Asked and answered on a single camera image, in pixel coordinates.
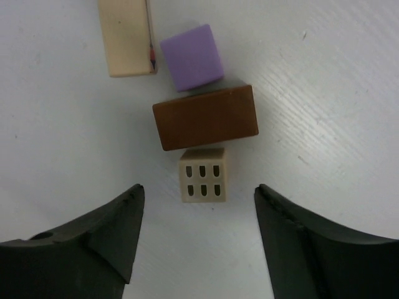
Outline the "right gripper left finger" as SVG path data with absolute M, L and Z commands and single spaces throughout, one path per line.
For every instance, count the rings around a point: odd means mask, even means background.
M 1 243 L 1 298 L 121 298 L 144 206 L 136 184 L 68 223 Z

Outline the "beige cube with holes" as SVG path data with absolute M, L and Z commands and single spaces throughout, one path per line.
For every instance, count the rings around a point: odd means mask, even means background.
M 227 201 L 226 150 L 188 149 L 178 162 L 181 200 L 186 203 Z

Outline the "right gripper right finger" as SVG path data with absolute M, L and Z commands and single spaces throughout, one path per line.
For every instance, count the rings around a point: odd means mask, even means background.
M 398 298 L 398 241 L 345 227 L 262 184 L 256 214 L 275 298 Z

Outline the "purple cube block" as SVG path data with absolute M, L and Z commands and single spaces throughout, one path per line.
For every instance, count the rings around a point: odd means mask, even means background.
M 221 58 L 208 24 L 164 39 L 160 47 L 178 92 L 224 77 Z

